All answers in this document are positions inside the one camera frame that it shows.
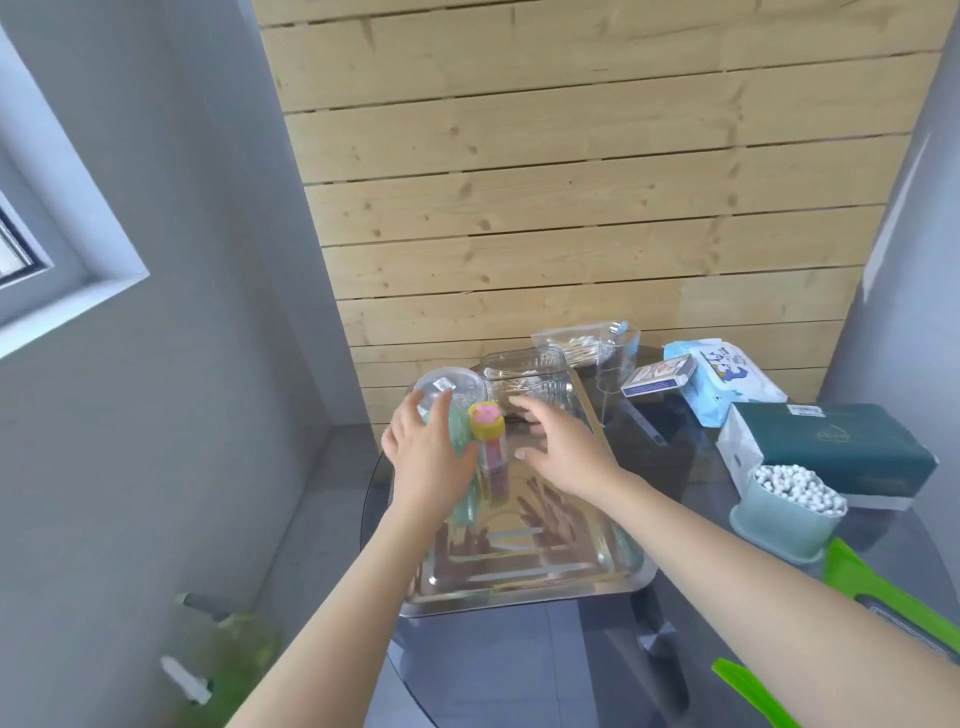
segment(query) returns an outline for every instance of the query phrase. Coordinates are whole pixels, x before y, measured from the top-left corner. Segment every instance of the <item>person's right arm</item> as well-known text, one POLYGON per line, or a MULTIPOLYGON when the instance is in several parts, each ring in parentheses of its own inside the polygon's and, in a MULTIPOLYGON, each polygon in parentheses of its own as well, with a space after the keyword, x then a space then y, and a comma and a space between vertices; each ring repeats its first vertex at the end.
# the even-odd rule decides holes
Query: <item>person's right arm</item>
POLYGON ((960 668, 616 465, 578 420, 515 397, 546 451, 517 451, 630 532, 804 728, 960 725, 960 668))

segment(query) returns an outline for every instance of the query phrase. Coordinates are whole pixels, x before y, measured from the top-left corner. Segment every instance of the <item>window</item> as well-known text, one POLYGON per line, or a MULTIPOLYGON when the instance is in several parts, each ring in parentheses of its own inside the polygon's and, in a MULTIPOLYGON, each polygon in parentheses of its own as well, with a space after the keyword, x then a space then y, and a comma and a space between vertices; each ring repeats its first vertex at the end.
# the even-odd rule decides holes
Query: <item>window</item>
POLYGON ((0 28, 0 357, 146 277, 0 28))

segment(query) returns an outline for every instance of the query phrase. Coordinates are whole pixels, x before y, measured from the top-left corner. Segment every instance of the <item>yellow lid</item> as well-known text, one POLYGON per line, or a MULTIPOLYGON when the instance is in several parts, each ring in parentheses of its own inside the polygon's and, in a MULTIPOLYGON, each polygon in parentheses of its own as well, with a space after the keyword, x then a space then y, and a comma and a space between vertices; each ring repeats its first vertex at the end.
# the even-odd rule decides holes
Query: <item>yellow lid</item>
POLYGON ((469 415, 470 431, 477 440, 493 440, 507 431, 503 412, 495 401, 478 401, 472 404, 469 415))

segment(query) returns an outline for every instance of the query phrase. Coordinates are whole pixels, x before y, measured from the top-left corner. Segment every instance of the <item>forearm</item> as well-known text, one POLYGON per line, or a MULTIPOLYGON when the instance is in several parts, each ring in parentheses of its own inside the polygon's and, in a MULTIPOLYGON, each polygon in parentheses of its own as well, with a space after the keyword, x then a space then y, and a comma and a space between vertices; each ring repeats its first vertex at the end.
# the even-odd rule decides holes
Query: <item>forearm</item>
POLYGON ((229 728, 363 725, 403 597, 432 535, 388 509, 229 728))
POLYGON ((955 724, 956 667, 641 478, 612 480, 596 504, 805 728, 955 724))

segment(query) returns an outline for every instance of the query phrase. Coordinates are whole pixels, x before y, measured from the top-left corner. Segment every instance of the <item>blue and white package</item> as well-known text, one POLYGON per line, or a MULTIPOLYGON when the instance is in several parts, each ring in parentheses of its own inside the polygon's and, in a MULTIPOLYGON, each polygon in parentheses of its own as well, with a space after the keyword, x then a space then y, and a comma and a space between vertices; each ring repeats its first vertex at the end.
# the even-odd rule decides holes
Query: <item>blue and white package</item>
POLYGON ((663 356, 689 353, 697 360, 689 381, 680 389, 704 427, 722 427, 736 401, 785 402, 787 396, 750 357, 722 339, 675 341, 663 356))

